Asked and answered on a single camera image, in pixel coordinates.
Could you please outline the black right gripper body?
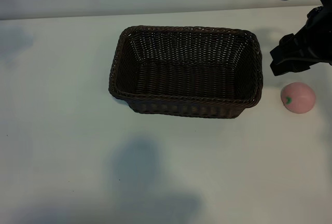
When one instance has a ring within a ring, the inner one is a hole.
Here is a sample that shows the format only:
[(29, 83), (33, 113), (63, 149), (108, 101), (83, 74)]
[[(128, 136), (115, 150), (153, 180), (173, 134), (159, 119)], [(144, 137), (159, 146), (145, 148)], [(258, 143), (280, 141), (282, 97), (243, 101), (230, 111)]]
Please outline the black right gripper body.
[(314, 8), (307, 18), (305, 26), (293, 38), (296, 45), (293, 66), (331, 64), (331, 7)]

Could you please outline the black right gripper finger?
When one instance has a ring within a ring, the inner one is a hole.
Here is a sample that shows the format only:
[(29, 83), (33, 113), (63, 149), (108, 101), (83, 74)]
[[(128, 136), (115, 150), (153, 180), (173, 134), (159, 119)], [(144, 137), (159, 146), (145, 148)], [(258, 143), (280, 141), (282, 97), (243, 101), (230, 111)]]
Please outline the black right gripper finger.
[(275, 76), (286, 73), (300, 73), (310, 69), (311, 63), (306, 61), (282, 60), (280, 54), (271, 53), (272, 62), (270, 68)]
[(296, 41), (294, 34), (283, 36), (279, 41), (279, 45), (270, 51), (273, 62), (285, 62), (299, 58), (299, 46)]

